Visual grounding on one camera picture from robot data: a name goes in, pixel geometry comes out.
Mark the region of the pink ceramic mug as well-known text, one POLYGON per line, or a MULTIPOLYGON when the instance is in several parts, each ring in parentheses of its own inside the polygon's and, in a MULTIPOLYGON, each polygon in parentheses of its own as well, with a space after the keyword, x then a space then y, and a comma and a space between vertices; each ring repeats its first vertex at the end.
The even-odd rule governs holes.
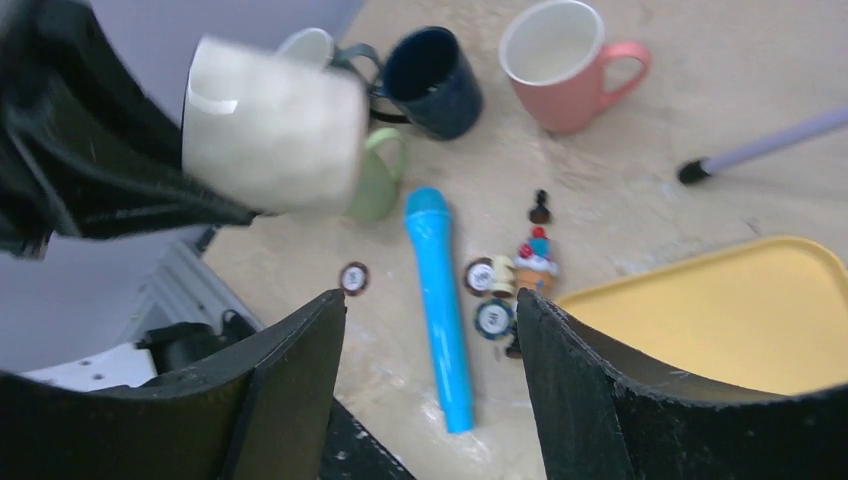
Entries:
POLYGON ((590 5, 545 1, 510 23, 500 40, 499 61, 527 113, 550 132, 571 134, 637 88, 653 56, 635 41, 607 43, 604 22, 590 5), (605 68, 624 58, 640 68, 608 90, 605 68))

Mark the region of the grey ceramic mug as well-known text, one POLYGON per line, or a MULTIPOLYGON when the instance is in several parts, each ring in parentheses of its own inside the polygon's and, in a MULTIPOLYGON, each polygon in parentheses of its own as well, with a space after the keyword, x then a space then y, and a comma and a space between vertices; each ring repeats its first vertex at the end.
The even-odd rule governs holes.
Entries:
POLYGON ((383 62, 371 45, 356 43, 343 49, 327 31, 316 27, 305 28, 290 35, 277 48, 276 55, 319 70, 347 70, 358 75, 367 85, 372 85, 383 69, 383 62), (371 78, 366 77, 353 65, 353 59, 356 57, 364 57, 372 62, 375 73, 371 78))

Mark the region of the green ceramic mug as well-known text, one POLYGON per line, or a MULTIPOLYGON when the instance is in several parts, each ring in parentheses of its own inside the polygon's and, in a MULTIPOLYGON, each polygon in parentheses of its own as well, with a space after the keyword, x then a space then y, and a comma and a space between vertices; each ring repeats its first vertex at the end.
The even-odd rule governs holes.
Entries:
POLYGON ((408 143, 402 132, 389 127, 374 130, 365 140, 357 189, 344 216, 357 221, 378 221, 388 216, 397 202, 408 157, 408 143), (385 143, 398 146, 393 162, 385 161, 378 153, 385 143))

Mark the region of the cream mug black handle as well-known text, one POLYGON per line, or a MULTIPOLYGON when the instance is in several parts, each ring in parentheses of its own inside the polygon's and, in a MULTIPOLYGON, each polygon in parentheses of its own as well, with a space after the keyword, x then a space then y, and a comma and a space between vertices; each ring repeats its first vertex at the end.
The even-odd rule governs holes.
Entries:
POLYGON ((182 167, 262 214, 342 214, 367 129, 362 82, 206 36, 189 69, 182 167))

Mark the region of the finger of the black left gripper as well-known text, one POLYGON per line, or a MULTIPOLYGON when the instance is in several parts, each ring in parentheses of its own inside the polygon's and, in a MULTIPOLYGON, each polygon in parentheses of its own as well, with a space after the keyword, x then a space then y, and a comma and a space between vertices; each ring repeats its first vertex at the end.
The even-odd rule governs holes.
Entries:
POLYGON ((182 132, 135 81, 83 1, 1 5, 1 249, 111 240, 254 212, 191 178, 182 132))

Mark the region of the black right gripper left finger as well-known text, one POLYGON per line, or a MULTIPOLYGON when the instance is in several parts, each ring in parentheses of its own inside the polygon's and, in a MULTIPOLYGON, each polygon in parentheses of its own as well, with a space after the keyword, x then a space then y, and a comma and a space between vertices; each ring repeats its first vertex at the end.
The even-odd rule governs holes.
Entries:
POLYGON ((77 392, 1 377, 5 479, 314 479, 345 334, 327 291, 143 386, 77 392))

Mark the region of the dark blue ceramic mug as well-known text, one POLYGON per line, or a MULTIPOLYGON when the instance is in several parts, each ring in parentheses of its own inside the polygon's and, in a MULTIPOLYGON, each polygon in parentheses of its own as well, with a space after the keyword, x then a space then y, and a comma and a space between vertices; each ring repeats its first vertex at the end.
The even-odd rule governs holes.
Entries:
POLYGON ((388 55, 373 89, 428 137, 466 134, 483 110, 483 95, 457 37, 441 26, 422 27, 388 55))

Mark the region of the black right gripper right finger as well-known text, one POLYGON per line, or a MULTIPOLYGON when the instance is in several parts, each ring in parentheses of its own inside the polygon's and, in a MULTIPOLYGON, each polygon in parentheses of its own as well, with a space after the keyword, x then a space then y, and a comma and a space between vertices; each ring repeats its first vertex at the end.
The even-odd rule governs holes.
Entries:
POLYGON ((656 360, 521 290, 518 331, 551 479, 843 479, 847 389, 784 396, 656 360))

